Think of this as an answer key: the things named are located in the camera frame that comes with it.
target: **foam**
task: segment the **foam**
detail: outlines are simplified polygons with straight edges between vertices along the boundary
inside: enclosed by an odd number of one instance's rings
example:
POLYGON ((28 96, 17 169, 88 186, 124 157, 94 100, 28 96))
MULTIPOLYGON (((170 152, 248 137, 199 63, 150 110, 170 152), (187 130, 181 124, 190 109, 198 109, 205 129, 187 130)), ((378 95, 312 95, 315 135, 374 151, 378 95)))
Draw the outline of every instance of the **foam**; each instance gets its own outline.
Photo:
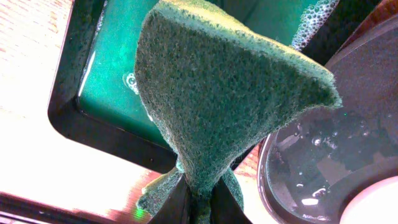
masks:
POLYGON ((301 16, 301 24, 293 37, 292 47, 302 50, 325 23, 340 0, 321 0, 310 5, 301 16))

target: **scouring pad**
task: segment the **scouring pad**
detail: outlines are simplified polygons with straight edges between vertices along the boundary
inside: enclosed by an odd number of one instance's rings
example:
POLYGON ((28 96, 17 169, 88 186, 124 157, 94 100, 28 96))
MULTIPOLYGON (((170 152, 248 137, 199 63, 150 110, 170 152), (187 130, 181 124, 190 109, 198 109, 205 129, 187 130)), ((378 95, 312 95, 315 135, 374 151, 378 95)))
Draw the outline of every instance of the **scouring pad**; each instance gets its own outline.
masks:
MULTIPOLYGON (((183 175, 177 168, 160 176, 143 189, 143 195, 137 202, 140 209, 144 209, 154 216, 162 207, 167 197, 183 175)), ((228 169, 222 176, 229 191, 243 210, 243 194, 233 171, 228 169)))
POLYGON ((142 26, 134 72, 201 209, 245 149, 305 110, 341 106, 327 69, 203 0, 159 1, 142 26))

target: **green scouring pad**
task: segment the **green scouring pad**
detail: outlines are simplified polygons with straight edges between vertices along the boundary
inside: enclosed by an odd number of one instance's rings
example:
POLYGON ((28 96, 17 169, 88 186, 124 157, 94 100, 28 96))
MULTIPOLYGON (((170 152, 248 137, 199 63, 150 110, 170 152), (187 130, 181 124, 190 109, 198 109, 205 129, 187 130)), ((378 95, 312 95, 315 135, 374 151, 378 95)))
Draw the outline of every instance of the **green scouring pad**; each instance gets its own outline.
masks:
POLYGON ((305 110, 341 106, 327 69, 203 0, 159 1, 142 26, 134 72, 148 114, 204 204, 249 146, 305 110))
MULTIPOLYGON (((160 176, 143 189, 143 195, 138 200, 137 206, 154 216, 162 207, 167 197, 183 175, 177 168, 160 176)), ((229 191, 243 210, 243 194, 238 180, 231 169, 222 176, 229 191)))

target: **sponge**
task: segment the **sponge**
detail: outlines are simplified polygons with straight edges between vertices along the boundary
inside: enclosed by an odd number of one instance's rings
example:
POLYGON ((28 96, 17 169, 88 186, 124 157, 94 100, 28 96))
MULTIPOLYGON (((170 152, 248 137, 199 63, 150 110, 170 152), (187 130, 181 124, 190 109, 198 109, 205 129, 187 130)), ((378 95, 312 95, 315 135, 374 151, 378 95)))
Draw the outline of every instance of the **sponge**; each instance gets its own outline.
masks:
MULTIPOLYGON (((138 208, 143 209, 154 216, 163 206, 167 197, 176 186, 182 175, 182 172, 180 172, 177 168, 174 168, 167 174, 164 174, 158 179, 155 179, 149 183, 143 189, 144 194, 137 202, 138 208)), ((222 178, 229 188, 232 196, 243 210, 243 194, 233 171, 228 169, 222 178)))
POLYGON ((341 106, 327 69, 203 0, 159 1, 142 26, 134 73, 202 205, 245 149, 305 110, 341 106))

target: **black holder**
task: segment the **black holder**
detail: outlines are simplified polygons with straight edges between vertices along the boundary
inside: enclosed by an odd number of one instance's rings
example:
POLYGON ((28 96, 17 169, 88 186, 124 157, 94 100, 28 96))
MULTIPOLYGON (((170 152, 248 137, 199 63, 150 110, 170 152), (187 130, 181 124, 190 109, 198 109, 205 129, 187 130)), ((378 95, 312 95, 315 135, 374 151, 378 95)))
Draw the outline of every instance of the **black holder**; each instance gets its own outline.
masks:
MULTIPOLYGON (((183 175, 162 208, 148 224, 188 224, 191 217, 192 193, 183 175)), ((251 224, 221 178, 214 186, 210 200, 211 224, 251 224)))

